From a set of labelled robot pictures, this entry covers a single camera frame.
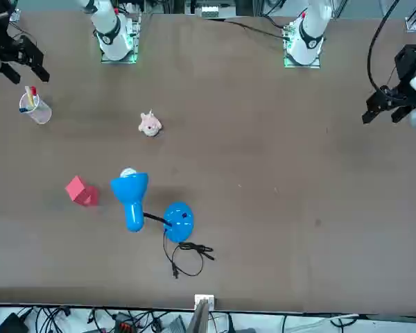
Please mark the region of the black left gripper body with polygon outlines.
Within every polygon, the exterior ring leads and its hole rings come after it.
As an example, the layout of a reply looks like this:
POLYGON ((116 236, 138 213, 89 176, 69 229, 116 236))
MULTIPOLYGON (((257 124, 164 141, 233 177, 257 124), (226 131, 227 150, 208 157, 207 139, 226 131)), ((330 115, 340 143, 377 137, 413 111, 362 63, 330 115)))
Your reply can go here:
POLYGON ((416 44, 407 44, 395 56, 399 83, 392 93, 416 93, 416 44))

